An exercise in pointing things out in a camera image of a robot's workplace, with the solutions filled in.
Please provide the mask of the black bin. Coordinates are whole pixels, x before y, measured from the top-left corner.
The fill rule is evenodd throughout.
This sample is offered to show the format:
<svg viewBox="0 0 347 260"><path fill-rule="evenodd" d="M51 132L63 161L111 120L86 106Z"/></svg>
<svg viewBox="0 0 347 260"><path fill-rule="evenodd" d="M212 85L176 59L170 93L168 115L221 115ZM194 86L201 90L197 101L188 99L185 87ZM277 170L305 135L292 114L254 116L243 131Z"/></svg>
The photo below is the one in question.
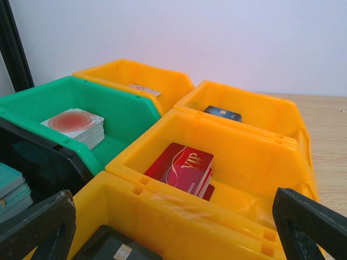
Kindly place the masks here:
<svg viewBox="0 0 347 260"><path fill-rule="evenodd" d="M32 205L62 190L76 194L93 178L75 152L5 119L1 119L1 163L22 173Z"/></svg>

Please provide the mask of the blue card stack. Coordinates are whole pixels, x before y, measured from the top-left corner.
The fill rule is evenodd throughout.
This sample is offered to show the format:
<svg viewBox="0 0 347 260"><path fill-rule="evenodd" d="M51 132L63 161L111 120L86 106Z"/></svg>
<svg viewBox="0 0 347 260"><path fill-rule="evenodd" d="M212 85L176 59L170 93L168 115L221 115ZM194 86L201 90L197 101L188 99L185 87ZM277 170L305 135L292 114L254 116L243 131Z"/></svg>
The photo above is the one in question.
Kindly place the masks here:
<svg viewBox="0 0 347 260"><path fill-rule="evenodd" d="M242 115L239 113L235 113L229 110L225 110L219 107L215 106L208 106L205 110L205 113L219 116L222 118L226 118L229 120L237 121L237 122L242 122Z"/></svg>

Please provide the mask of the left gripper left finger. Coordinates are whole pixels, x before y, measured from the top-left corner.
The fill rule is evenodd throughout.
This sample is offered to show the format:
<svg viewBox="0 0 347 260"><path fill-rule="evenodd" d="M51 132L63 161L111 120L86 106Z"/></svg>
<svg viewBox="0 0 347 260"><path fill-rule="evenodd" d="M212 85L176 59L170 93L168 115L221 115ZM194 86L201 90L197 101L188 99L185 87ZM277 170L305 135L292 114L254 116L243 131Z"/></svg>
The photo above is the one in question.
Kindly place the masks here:
<svg viewBox="0 0 347 260"><path fill-rule="evenodd" d="M63 190L1 223L1 259L67 259L76 230L76 207Z"/></svg>

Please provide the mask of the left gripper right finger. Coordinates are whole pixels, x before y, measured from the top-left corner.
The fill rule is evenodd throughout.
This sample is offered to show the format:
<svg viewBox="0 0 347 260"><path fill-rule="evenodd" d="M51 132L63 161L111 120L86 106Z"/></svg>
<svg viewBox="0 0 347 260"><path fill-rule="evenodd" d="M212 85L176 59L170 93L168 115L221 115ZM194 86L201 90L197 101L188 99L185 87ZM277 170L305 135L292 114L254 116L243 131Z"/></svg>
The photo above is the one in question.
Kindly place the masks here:
<svg viewBox="0 0 347 260"><path fill-rule="evenodd" d="M296 192L278 188L272 215L287 259L346 259L346 217Z"/></svg>

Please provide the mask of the black aluminium frame rail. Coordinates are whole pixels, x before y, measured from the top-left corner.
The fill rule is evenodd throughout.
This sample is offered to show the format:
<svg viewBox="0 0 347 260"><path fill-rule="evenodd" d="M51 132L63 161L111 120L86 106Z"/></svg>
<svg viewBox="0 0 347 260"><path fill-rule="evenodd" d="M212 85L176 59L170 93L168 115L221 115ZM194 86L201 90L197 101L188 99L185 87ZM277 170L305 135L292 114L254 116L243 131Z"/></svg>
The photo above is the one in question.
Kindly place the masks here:
<svg viewBox="0 0 347 260"><path fill-rule="evenodd" d="M15 92L35 86L8 0L1 0L1 54Z"/></svg>

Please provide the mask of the yellow bin with red cards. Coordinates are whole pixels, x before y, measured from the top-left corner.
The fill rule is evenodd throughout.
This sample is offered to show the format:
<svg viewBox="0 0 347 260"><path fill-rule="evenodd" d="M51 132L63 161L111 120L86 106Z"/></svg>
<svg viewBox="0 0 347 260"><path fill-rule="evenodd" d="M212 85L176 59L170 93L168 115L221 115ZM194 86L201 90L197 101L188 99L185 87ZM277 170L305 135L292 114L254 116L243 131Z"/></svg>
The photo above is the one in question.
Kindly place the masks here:
<svg viewBox="0 0 347 260"><path fill-rule="evenodd" d="M192 196L145 175L173 142L211 153L209 201ZM200 116L170 110L105 167L106 171L199 208L243 216L264 227L275 227L272 205L280 187L318 200L317 179L297 143L259 136Z"/></svg>

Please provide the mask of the yellow bin near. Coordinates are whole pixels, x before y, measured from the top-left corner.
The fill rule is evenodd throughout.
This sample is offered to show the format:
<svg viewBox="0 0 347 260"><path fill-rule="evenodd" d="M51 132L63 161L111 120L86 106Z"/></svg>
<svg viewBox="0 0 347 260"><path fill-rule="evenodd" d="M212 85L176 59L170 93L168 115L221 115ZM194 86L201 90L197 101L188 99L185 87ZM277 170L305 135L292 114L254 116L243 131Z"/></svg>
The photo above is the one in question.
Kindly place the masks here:
<svg viewBox="0 0 347 260"><path fill-rule="evenodd" d="M164 259L285 259L278 234L211 203L100 172L75 196L72 259L108 225Z"/></svg>

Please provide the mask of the yellow bin far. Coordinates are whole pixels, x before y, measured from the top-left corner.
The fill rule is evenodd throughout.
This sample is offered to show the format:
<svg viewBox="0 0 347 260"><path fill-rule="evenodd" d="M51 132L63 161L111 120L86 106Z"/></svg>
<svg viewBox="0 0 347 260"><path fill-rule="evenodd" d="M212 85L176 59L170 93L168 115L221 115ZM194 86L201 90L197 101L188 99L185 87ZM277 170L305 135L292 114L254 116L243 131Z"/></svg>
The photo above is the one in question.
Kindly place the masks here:
<svg viewBox="0 0 347 260"><path fill-rule="evenodd" d="M153 102L160 115L164 115L194 90L193 82L185 73L123 58L76 71L72 75L147 98Z"/></svg>

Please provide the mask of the dark card stack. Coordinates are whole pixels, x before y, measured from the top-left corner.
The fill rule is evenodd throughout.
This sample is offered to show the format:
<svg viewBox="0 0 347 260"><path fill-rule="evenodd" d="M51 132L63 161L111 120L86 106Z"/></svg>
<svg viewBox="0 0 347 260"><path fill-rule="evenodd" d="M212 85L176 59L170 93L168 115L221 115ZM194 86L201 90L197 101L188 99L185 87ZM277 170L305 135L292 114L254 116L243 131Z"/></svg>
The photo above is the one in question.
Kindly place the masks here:
<svg viewBox="0 0 347 260"><path fill-rule="evenodd" d="M144 260L162 259L162 256L110 226L102 225L76 253L73 259Z"/></svg>

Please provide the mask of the red card stack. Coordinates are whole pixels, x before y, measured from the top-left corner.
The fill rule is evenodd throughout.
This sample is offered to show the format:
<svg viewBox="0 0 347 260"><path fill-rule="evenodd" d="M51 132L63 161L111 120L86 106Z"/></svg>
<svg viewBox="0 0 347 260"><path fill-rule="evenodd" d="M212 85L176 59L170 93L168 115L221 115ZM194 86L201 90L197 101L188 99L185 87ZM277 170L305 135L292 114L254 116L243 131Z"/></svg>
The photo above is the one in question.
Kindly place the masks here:
<svg viewBox="0 0 347 260"><path fill-rule="evenodd" d="M213 158L211 153L172 142L144 174L202 198L211 181Z"/></svg>

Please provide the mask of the green bin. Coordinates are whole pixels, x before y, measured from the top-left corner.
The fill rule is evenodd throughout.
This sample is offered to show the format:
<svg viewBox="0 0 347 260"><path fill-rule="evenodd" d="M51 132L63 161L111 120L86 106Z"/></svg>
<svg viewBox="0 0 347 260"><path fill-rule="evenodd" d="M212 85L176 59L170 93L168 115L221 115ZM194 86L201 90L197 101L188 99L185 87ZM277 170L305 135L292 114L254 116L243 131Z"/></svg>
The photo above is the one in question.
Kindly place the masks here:
<svg viewBox="0 0 347 260"><path fill-rule="evenodd" d="M76 152L94 176L160 119L147 98L72 76L2 97L1 117Z"/></svg>

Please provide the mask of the teal card stack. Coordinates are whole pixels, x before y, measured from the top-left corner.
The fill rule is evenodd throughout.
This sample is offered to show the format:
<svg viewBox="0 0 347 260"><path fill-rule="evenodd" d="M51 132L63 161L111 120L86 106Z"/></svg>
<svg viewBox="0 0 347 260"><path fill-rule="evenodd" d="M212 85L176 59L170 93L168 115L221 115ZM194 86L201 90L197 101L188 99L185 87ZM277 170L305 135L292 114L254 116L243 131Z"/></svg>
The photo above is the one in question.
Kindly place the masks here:
<svg viewBox="0 0 347 260"><path fill-rule="evenodd" d="M1 163L1 223L33 204L31 189L18 170Z"/></svg>

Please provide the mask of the red-dot card stack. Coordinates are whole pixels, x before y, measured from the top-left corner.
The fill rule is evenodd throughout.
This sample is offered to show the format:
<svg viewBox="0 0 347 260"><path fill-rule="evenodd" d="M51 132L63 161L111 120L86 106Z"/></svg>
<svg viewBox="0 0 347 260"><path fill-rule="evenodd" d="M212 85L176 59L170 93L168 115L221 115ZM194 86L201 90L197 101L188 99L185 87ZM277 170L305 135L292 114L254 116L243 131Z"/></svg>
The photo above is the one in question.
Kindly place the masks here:
<svg viewBox="0 0 347 260"><path fill-rule="evenodd" d="M90 150L105 139L104 118L79 108L68 109L41 124L85 144Z"/></svg>

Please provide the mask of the yellow bin with blue cards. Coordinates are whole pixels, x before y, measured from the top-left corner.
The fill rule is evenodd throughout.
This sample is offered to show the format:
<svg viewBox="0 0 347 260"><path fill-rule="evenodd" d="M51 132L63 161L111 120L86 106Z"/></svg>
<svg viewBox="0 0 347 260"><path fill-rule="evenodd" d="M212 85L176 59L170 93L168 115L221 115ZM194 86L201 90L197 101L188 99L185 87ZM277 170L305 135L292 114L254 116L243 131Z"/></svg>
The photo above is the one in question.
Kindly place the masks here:
<svg viewBox="0 0 347 260"><path fill-rule="evenodd" d="M242 121L205 113L208 106L240 114ZM173 108L225 126L298 144L308 165L313 168L310 136L293 101L205 80Z"/></svg>

